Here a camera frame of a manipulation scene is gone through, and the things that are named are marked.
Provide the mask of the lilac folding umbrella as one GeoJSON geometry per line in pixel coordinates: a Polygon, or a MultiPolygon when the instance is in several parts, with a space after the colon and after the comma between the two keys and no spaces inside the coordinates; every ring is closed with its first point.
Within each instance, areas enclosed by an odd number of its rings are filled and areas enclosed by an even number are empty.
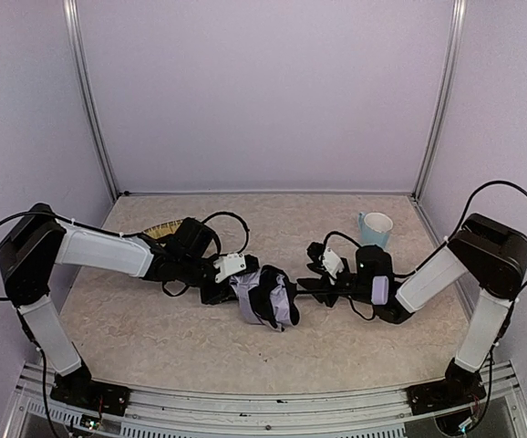
{"type": "MultiPolygon", "coordinates": [[[[340,297],[348,302],[352,310],[357,309],[356,302],[374,308],[389,302],[391,282],[388,276],[357,275],[359,300],[340,297]]],[[[264,325],[276,331],[283,331],[300,323],[301,314],[295,303],[297,297],[312,297],[316,302],[326,306],[324,304],[326,286],[323,276],[300,278],[293,282],[283,270],[266,265],[250,273],[230,276],[228,284],[237,296],[239,308],[246,322],[264,325]]]]}

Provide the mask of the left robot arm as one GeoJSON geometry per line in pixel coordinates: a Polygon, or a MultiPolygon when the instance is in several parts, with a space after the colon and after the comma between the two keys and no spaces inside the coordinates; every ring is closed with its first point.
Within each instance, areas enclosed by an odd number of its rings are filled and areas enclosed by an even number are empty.
{"type": "MultiPolygon", "coordinates": [[[[133,387],[241,393],[253,389],[224,331],[239,320],[229,305],[168,300],[159,286],[98,269],[62,268],[53,294],[94,378],[133,387]]],[[[0,303],[0,411],[24,361],[35,356],[13,310],[0,303]]]]}

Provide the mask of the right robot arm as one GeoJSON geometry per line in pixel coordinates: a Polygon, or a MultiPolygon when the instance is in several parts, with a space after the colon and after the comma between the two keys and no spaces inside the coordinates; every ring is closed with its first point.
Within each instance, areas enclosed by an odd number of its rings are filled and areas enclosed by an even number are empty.
{"type": "Polygon", "coordinates": [[[413,414],[445,410],[482,400],[489,386],[480,370],[504,333],[512,305],[523,289],[527,236],[484,215],[471,214],[441,246],[406,278],[394,275],[392,258],[377,245],[356,250],[356,269],[321,243],[312,260],[319,264],[327,295],[360,295],[375,315],[401,324],[428,301],[466,274],[480,294],[470,325],[443,379],[408,387],[413,414]]]}

